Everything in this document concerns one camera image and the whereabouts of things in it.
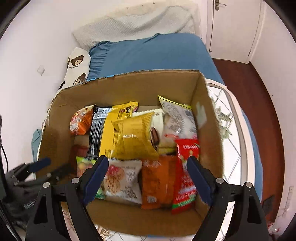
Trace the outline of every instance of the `metal bolt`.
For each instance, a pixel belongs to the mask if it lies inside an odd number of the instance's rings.
[[[224,183],[224,180],[219,177],[219,178],[216,179],[216,182],[219,183],[219,184],[222,184],[222,183]]]
[[[46,183],[43,184],[43,187],[44,188],[48,188],[49,186],[50,186],[50,183],[49,182],[46,182]]]
[[[248,188],[251,188],[253,185],[252,185],[252,183],[250,183],[250,182],[246,182],[246,186],[247,186]]]
[[[75,178],[72,179],[72,183],[75,184],[75,183],[78,183],[78,182],[79,182],[79,178],[75,177]]]

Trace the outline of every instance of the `white wall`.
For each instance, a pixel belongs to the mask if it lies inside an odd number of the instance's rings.
[[[275,228],[279,228],[279,234],[281,234],[296,211],[296,195],[293,194],[289,209],[282,215],[289,186],[296,184],[296,101],[294,99],[296,93],[296,43],[277,14],[266,3],[264,4],[266,11],[263,27],[251,63],[271,96],[283,137],[284,189],[278,218],[275,221]]]
[[[68,55],[79,47],[71,28],[93,13],[153,0],[32,0],[15,17],[0,40],[0,114],[2,142],[9,168],[31,162],[31,140],[64,79]],[[202,35],[207,30],[207,0],[200,6]],[[43,65],[42,76],[37,68]]]

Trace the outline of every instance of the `blue bed sheet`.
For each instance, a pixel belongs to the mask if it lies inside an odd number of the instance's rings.
[[[188,33],[156,34],[153,37],[120,42],[103,41],[91,48],[87,80],[152,69],[196,69],[208,79],[224,84],[202,40]],[[255,189],[262,198],[263,169],[257,142],[247,122],[255,156]]]

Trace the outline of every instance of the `wooden floor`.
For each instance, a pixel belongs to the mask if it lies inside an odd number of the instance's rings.
[[[273,209],[266,220],[274,221],[284,184],[284,147],[271,98],[252,64],[218,59],[214,63],[251,123],[263,166],[262,200],[275,195]]]

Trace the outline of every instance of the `white door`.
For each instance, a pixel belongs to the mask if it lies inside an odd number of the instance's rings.
[[[247,62],[258,27],[260,3],[261,0],[213,0],[212,58]]]

